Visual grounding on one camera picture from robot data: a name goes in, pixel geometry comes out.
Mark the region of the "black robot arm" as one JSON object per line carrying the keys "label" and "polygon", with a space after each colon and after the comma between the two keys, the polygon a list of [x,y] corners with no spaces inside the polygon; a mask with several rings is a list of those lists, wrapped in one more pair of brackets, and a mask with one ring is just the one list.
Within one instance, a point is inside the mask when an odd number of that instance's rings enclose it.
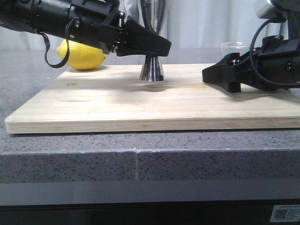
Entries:
{"label": "black robot arm", "polygon": [[2,0],[0,25],[46,33],[117,56],[166,57],[171,42],[126,17],[118,0]]}

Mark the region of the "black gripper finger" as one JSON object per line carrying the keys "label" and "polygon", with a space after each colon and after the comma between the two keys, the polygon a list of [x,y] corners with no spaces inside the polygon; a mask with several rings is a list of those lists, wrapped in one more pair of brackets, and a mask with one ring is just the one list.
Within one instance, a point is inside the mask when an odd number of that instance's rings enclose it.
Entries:
{"label": "black gripper finger", "polygon": [[172,43],[168,39],[147,30],[129,16],[120,29],[116,54],[119,57],[148,55],[152,40],[156,40],[160,44],[159,50],[154,51],[154,53],[162,57],[168,56]]}
{"label": "black gripper finger", "polygon": [[230,93],[241,92],[241,84],[237,81],[234,71],[234,61],[239,57],[238,52],[225,55],[218,63],[202,71],[202,81],[217,85]]}

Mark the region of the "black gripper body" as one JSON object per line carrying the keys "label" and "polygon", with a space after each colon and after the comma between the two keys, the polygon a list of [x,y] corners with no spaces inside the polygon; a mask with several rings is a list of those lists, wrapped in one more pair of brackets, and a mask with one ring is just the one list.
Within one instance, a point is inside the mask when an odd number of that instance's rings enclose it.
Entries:
{"label": "black gripper body", "polygon": [[240,84],[259,90],[298,89],[300,87],[300,40],[269,36],[262,46],[240,55],[234,61]]}
{"label": "black gripper body", "polygon": [[119,0],[40,0],[37,30],[112,51],[119,26]]}

